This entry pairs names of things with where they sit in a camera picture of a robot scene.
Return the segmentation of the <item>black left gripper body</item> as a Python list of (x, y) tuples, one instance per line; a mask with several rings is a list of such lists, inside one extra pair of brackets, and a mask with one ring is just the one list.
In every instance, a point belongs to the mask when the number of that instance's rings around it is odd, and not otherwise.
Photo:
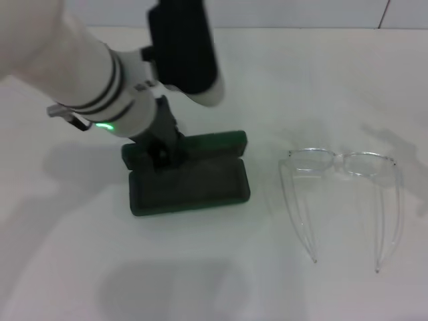
[(183, 139), (166, 96), (156, 99), (156, 114), (151, 125), (132, 137), (139, 149), (148, 155), (154, 169), (178, 166), (186, 159)]

